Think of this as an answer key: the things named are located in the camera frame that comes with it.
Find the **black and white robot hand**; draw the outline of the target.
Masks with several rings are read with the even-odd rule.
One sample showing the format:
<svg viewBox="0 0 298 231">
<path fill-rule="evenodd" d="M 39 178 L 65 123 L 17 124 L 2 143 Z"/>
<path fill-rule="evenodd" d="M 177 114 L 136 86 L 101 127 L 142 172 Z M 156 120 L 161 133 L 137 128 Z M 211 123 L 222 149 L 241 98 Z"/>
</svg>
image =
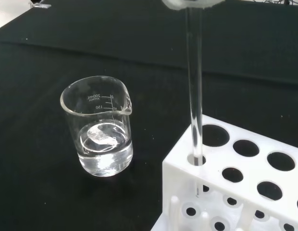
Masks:
<svg viewBox="0 0 298 231">
<path fill-rule="evenodd" d="M 182 10 L 186 8 L 206 9 L 217 5 L 224 0 L 162 0 L 162 2 L 172 10 Z"/>
</svg>

